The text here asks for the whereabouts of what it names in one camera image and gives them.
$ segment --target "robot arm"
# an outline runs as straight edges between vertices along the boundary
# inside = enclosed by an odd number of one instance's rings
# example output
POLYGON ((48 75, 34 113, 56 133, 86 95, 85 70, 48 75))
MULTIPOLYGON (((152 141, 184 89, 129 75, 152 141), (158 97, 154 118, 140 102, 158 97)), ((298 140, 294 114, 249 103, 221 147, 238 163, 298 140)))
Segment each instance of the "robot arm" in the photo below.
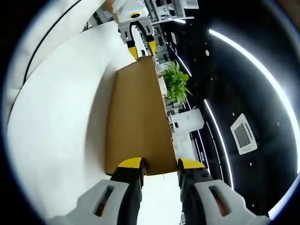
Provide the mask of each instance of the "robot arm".
POLYGON ((115 0, 112 5, 112 12, 117 15, 121 37, 127 44, 132 56, 138 60, 135 41, 131 32, 133 25, 142 31, 152 55, 155 55, 154 29, 151 25, 149 12, 145 4, 140 0, 115 0))
MULTIPOLYGON (((136 225, 142 201, 146 161, 123 161, 110 180, 102 180, 79 197, 77 207, 52 225, 136 225)), ((267 225, 245 200, 221 180, 213 180, 205 166, 185 158, 178 160, 180 199, 187 225, 267 225)))

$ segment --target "cardboard flap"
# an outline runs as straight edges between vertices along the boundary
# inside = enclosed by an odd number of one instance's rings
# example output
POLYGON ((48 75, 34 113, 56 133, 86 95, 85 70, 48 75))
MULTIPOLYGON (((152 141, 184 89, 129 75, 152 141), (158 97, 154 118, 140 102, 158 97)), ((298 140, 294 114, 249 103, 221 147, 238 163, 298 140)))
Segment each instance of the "cardboard flap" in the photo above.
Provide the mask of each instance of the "cardboard flap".
POLYGON ((177 170, 172 135, 151 56, 117 71, 106 125, 105 172, 143 157, 147 175, 177 170))

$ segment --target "green leaves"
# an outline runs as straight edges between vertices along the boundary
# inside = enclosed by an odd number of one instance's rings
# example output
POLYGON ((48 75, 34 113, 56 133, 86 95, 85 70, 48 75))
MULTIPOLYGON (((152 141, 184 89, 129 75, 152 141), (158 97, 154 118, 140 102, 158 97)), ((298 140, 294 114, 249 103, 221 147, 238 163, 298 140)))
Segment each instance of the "green leaves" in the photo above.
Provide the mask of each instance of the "green leaves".
POLYGON ((170 101, 183 103, 185 102, 185 94, 190 93, 190 91, 185 87, 189 76, 179 71, 180 67, 178 62, 176 64, 172 62, 168 65, 163 73, 164 80, 168 89, 167 97, 170 101))

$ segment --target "ceiling vent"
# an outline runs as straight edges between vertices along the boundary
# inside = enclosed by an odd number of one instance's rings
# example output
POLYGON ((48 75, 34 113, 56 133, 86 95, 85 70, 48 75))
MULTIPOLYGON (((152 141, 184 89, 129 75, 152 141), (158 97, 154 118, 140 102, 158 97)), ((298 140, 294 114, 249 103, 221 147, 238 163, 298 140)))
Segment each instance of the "ceiling vent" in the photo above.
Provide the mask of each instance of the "ceiling vent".
POLYGON ((230 127, 239 154, 243 155, 257 149, 257 144, 252 133, 251 127, 242 113, 230 127))

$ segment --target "ceiling light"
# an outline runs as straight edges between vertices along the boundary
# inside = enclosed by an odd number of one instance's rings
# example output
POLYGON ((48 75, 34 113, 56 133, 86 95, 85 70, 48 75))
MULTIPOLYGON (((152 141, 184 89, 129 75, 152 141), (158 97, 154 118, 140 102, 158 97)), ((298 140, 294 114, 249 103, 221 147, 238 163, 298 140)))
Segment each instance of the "ceiling light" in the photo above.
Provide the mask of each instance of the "ceiling light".
POLYGON ((232 175, 232 172, 231 172, 229 158, 228 158, 228 155, 227 155, 227 150, 226 150, 226 147, 225 147, 225 144, 224 144, 224 141, 223 141, 223 137, 221 135, 221 132, 220 132, 219 126, 217 124, 217 121, 214 117, 214 114, 212 114, 212 111, 211 111, 210 106, 208 105, 208 102, 206 101, 206 99, 204 100, 204 102, 206 104, 206 107, 207 107, 208 111, 210 112, 212 120, 214 121, 214 124, 215 124, 216 129, 217 129, 217 133, 219 134, 219 137, 220 137, 220 140, 221 140, 221 143, 222 143, 222 146, 223 146, 223 150, 224 150, 224 153, 225 153, 225 158, 226 158, 226 162, 227 162, 228 171, 229 171, 231 189, 234 190, 233 175, 232 175))
MULTIPOLYGON (((234 47, 236 50, 238 50, 240 53, 242 53, 244 56, 246 56, 261 72, 262 74, 268 79, 268 81, 271 83, 275 91, 277 92, 283 106, 285 107, 287 114, 289 116, 289 119, 291 121, 292 129, 295 136, 296 141, 296 148, 297 148, 297 156, 298 156, 298 165, 297 165, 297 173, 300 172, 300 131, 299 131, 299 125, 297 122, 297 118, 295 115, 295 112, 293 111, 293 107, 286 96, 285 92, 282 90, 279 83, 276 81, 274 76, 267 70, 267 68, 251 53, 249 53, 246 49, 244 49, 239 44, 235 43, 231 39, 225 37, 224 35, 214 31, 209 30, 209 33, 216 36, 217 38, 225 41, 232 47, 234 47)), ((278 213, 281 211, 281 209, 284 207, 284 205, 289 200, 290 196, 292 195, 292 190, 295 189, 294 184, 299 182, 299 176, 297 177, 298 181, 294 181, 290 189, 286 192, 286 194, 280 199, 280 201, 269 211, 269 216, 271 219, 274 219, 278 213)))
POLYGON ((181 20, 181 19, 173 19, 175 22, 178 22, 178 23, 183 23, 185 24, 186 21, 185 20, 181 20))
POLYGON ((184 64, 184 62, 182 61, 182 59, 179 57, 179 55, 172 49, 172 46, 169 45, 170 49, 174 52, 174 54, 177 56, 177 58, 179 59, 179 61, 181 62, 181 64, 183 65, 183 67, 186 69, 187 73, 189 74, 189 76, 192 76, 191 72, 189 71, 189 69, 187 68, 187 66, 184 64))

